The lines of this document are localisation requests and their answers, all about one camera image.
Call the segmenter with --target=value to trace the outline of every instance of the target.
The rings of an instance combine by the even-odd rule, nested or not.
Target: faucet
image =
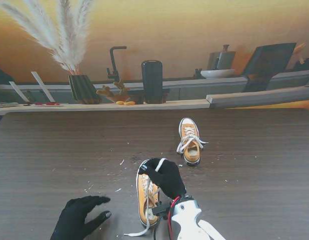
[[[106,71],[108,72],[108,79],[114,79],[115,82],[120,81],[119,73],[116,68],[116,63],[115,63],[115,57],[114,57],[114,50],[115,49],[127,49],[126,46],[113,46],[110,48],[110,57],[111,57],[111,63],[112,63],[112,74],[110,72],[110,69],[107,67]]]

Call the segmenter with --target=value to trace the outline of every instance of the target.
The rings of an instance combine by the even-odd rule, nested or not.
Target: white rubber sole
[[[198,127],[197,127],[197,124],[196,124],[191,118],[189,118],[189,117],[184,117],[184,118],[180,121],[180,123],[179,123],[179,136],[180,136],[180,138],[182,138],[182,137],[181,137],[181,126],[182,126],[182,123],[183,123],[183,120],[184,120],[184,119],[190,119],[190,120],[192,121],[192,123],[195,125],[196,131],[197,131],[197,133],[198,133],[198,138],[200,138],[199,129],[198,129]],[[187,165],[189,165],[189,166],[198,165],[199,162],[200,162],[200,156],[199,156],[199,159],[198,159],[197,161],[194,161],[194,162],[193,162],[193,161],[188,161],[188,160],[186,159],[185,155],[183,154],[183,159],[184,159],[185,163],[186,163]]]
[[[135,187],[136,187],[136,194],[137,194],[137,197],[138,197],[138,214],[139,214],[139,219],[140,219],[140,222],[141,222],[141,225],[144,227],[144,228],[146,228],[147,227],[147,224],[144,224],[144,222],[141,220],[141,216],[140,216],[140,212],[139,212],[139,204],[140,204],[140,202],[139,202],[139,188],[138,188],[138,177],[139,177],[139,169],[140,169],[140,167],[143,165],[143,164],[145,164],[146,162],[148,162],[149,161],[149,159],[147,159],[147,160],[144,160],[141,164],[140,164],[140,166],[138,167],[138,171],[136,172],[136,178],[135,178]],[[156,225],[157,224],[157,222],[158,221],[156,221],[154,224],[152,224],[152,225],[150,225],[150,228],[151,227],[153,227],[154,225]]]

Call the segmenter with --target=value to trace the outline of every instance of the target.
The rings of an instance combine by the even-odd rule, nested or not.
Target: canvas sneaker
[[[150,209],[156,207],[156,202],[159,201],[159,192],[157,192],[158,186],[153,184],[152,181],[150,181],[149,187],[147,188],[149,179],[148,175],[146,174],[139,175],[140,167],[147,161],[148,160],[143,161],[138,168],[136,174],[136,191],[138,195],[139,218],[141,224],[144,227],[147,226],[147,215],[148,215],[150,227],[152,227],[157,223],[159,217],[153,215]],[[149,198],[148,211],[147,211],[147,189]]]
[[[199,139],[199,130],[195,122],[185,117],[179,124],[179,134],[181,141],[176,149],[176,152],[183,154],[184,161],[190,166],[195,166],[200,161],[200,149],[203,149],[203,144],[207,142]]]

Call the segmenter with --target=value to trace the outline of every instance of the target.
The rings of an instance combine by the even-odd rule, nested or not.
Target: gloved hand
[[[107,203],[106,196],[85,196],[71,199],[62,210],[50,240],[82,240],[91,234],[111,216],[110,211],[104,211],[95,219],[85,224],[85,219],[95,206]]]
[[[181,179],[178,166],[169,160],[163,161],[158,172],[155,171],[160,158],[151,158],[144,165],[146,170],[139,169],[139,174],[147,174],[152,183],[159,186],[169,198],[175,199],[186,194],[186,188]]]

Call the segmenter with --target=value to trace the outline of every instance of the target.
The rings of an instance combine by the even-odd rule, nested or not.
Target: dark wood tabletop
[[[196,167],[176,153],[184,117],[209,142]],[[89,218],[112,212],[87,239],[133,239],[123,233],[143,230],[135,177],[151,157],[182,165],[200,218],[226,240],[309,240],[304,109],[8,113],[0,122],[0,240],[49,239],[66,202],[87,195],[111,198]],[[168,239],[166,221],[157,239]]]

